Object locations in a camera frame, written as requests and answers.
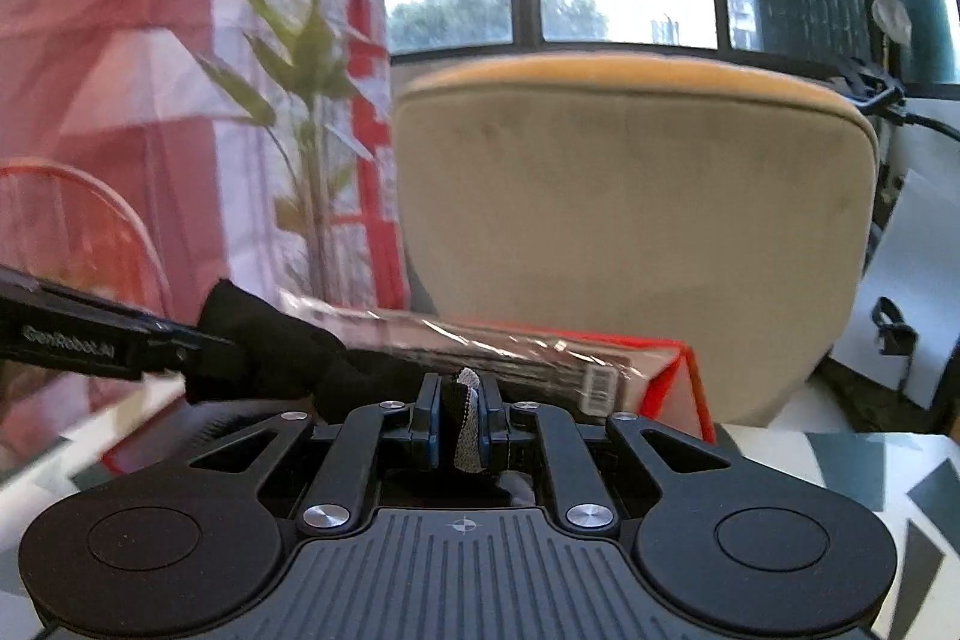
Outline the black cloth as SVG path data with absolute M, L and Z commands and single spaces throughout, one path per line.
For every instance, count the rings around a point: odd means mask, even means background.
M 205 341 L 182 370 L 192 404 L 311 399 L 320 419 L 337 424 L 368 404 L 413 403 L 430 371 L 406 358 L 350 349 L 228 279 L 206 296 L 197 331 Z

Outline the plastic packaged dark textile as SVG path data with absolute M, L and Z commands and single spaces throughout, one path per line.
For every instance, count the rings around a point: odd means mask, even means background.
M 280 310 L 335 334 L 352 349 L 387 352 L 435 372 L 469 367 L 488 373 L 506 399 L 555 404 L 587 422 L 638 411 L 652 380 L 675 357 L 665 347 L 613 346 L 409 312 L 350 310 L 290 291 L 280 292 Z

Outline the red strawberry print box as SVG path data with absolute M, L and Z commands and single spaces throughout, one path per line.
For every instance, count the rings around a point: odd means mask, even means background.
M 681 342 L 496 328 L 416 313 L 337 308 L 313 298 L 288 298 L 283 311 L 335 334 L 350 349 L 405 358 L 436 373 L 459 372 L 467 365 L 493 376 L 508 403 L 562 406 L 589 424 L 614 412 L 636 412 L 703 442 L 716 440 L 695 353 Z M 101 464 L 112 475 L 138 471 L 197 450 L 278 409 L 267 401 L 190 406 L 178 397 L 112 445 Z

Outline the tall green plant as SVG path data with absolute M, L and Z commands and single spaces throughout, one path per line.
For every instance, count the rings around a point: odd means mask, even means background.
M 302 241 L 288 259 L 288 279 L 304 295 L 335 300 L 345 292 L 340 272 L 337 201 L 352 188 L 363 155 L 338 122 L 358 95 L 348 76 L 347 22 L 342 0 L 241 0 L 252 14 L 242 40 L 252 73 L 220 55 L 197 64 L 225 97 L 239 121 L 267 133 L 288 186 L 274 197 L 277 227 Z

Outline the red white curtain backdrop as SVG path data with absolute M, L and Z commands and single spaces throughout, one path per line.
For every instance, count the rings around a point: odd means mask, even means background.
M 338 126 L 363 155 L 335 214 L 345 292 L 319 300 L 402 308 L 386 4 L 342 0 L 337 13 L 358 91 Z M 275 220 L 283 163 L 197 64 L 220 55 L 249 76 L 252 27 L 241 0 L 2 0 L 2 163 L 65 163 L 116 190 L 160 253 L 166 316 L 181 321 L 222 279 L 272 302 L 314 298 L 285 271 L 302 241 Z

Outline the beige velvet chair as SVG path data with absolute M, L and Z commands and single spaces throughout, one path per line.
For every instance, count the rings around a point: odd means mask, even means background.
M 850 319 L 871 123 L 823 85 L 676 56 L 474 59 L 392 115 L 410 263 L 446 318 L 677 339 L 763 425 Z

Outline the patterned geometric tablecloth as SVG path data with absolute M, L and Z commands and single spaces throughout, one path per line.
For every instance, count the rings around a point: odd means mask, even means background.
M 489 472 L 377 468 L 352 533 L 299 507 L 340 425 L 301 409 L 68 489 L 14 528 L 8 638 L 952 638 L 958 454 L 911 436 L 578 424 L 615 533 Z

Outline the exercise bike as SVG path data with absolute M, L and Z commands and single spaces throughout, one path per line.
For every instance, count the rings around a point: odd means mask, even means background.
M 878 174 L 872 206 L 871 231 L 867 240 L 866 261 L 875 255 L 885 225 L 895 208 L 905 178 L 896 178 L 890 169 L 890 146 L 900 128 L 923 128 L 958 142 L 958 130 L 942 119 L 929 118 L 907 107 L 908 91 L 901 80 L 890 73 L 890 52 L 894 46 L 910 48 L 913 23 L 907 6 L 900 0 L 874 0 L 871 19 L 882 34 L 882 56 L 872 63 L 859 56 L 839 58 L 839 76 L 835 89 L 861 113 L 874 128 L 878 141 Z

